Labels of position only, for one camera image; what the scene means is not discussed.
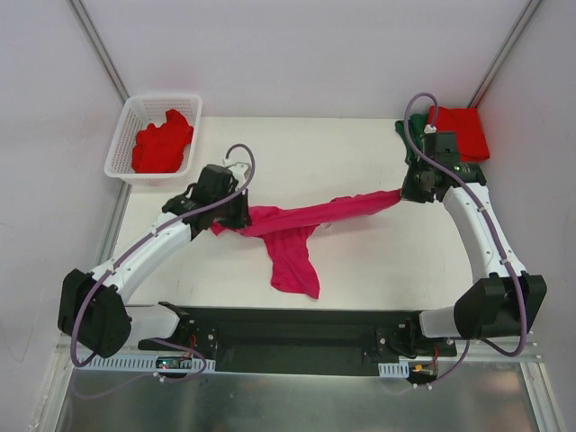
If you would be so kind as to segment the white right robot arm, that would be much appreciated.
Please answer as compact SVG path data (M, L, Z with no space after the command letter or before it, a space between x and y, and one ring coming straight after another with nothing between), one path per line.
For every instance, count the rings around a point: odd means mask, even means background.
M405 347L423 356L437 338L527 338L547 292L513 252L492 209L479 165L465 163L452 132L425 132L410 161L400 196L413 203L440 202L451 216L472 270L472 286L450 307L424 310L404 336Z

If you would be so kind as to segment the pink t shirt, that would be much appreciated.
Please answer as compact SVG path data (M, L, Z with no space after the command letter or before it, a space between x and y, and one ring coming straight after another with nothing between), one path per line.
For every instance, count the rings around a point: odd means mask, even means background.
M308 207L281 209L254 206L248 209L251 224L235 231L246 238L261 239L272 262L270 284L282 293L320 297L320 279L310 261L308 239L322 224L372 216L401 200L401 192L376 191L344 196Z

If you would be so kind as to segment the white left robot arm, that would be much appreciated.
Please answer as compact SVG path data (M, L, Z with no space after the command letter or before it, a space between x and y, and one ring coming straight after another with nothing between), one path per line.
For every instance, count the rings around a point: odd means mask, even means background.
M102 358L152 338L173 350L185 347L192 334L187 312L166 301L149 306L130 306L128 301L165 260L213 223L233 229L249 225L252 176L248 163L207 165L196 182L163 205L124 253L87 273L78 269L68 273L62 284L58 329Z

